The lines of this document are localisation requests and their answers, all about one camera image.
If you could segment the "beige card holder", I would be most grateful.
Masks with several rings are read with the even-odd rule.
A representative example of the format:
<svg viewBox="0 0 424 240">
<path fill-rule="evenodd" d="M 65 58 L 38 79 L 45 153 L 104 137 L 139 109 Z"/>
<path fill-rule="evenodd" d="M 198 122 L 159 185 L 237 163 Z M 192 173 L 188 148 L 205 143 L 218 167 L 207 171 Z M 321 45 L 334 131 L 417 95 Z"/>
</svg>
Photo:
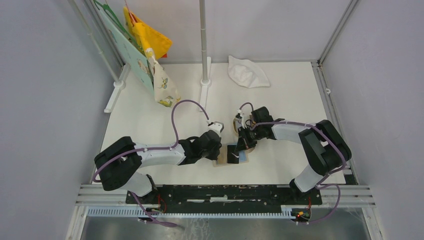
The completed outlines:
<svg viewBox="0 0 424 240">
<path fill-rule="evenodd" d="M 226 144 L 220 148 L 220 154 L 217 160 L 213 160 L 212 164 L 214 167 L 223 167 L 229 165 L 239 165 L 249 162 L 249 154 L 255 148 L 236 152 L 236 144 Z"/>
</svg>

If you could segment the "beige oval tray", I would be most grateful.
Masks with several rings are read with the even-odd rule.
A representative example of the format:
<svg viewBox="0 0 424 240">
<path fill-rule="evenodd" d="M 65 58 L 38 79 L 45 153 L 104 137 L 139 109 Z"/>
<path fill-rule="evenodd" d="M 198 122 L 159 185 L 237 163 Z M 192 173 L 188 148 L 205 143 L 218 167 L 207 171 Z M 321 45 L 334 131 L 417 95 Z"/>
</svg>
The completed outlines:
<svg viewBox="0 0 424 240">
<path fill-rule="evenodd" d="M 239 119 L 238 118 L 234 118 L 232 121 L 232 125 L 233 125 L 233 131 L 236 135 L 238 135 L 238 128 L 239 128 Z"/>
</svg>

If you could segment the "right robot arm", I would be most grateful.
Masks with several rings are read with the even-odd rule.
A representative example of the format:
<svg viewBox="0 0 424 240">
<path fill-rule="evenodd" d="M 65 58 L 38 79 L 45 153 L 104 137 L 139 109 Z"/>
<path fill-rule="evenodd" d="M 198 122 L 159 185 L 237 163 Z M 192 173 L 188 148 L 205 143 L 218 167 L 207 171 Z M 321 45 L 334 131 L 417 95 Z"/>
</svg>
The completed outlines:
<svg viewBox="0 0 424 240">
<path fill-rule="evenodd" d="M 342 171 L 352 158 L 351 149 L 327 119 L 315 124 L 273 119 L 263 106 L 250 114 L 238 109 L 233 127 L 238 135 L 236 152 L 253 149 L 262 139 L 289 141 L 302 146 L 308 164 L 290 181 L 288 191 L 289 199 L 295 204 L 306 201 L 310 190 L 333 173 Z"/>
</svg>

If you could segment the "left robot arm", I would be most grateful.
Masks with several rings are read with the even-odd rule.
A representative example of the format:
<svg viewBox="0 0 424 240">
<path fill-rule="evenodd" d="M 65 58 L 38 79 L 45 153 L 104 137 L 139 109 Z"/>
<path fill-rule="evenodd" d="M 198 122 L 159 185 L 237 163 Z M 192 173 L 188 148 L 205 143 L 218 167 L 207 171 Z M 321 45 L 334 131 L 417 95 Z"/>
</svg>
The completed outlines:
<svg viewBox="0 0 424 240">
<path fill-rule="evenodd" d="M 157 165 L 191 165 L 206 158 L 216 160 L 220 154 L 221 134 L 208 130 L 201 136 L 178 140 L 175 147 L 136 144 L 124 136 L 94 158 L 96 175 L 105 191 L 118 189 L 136 194 L 145 204 L 153 203 L 157 190 L 152 177 L 138 172 Z"/>
</svg>

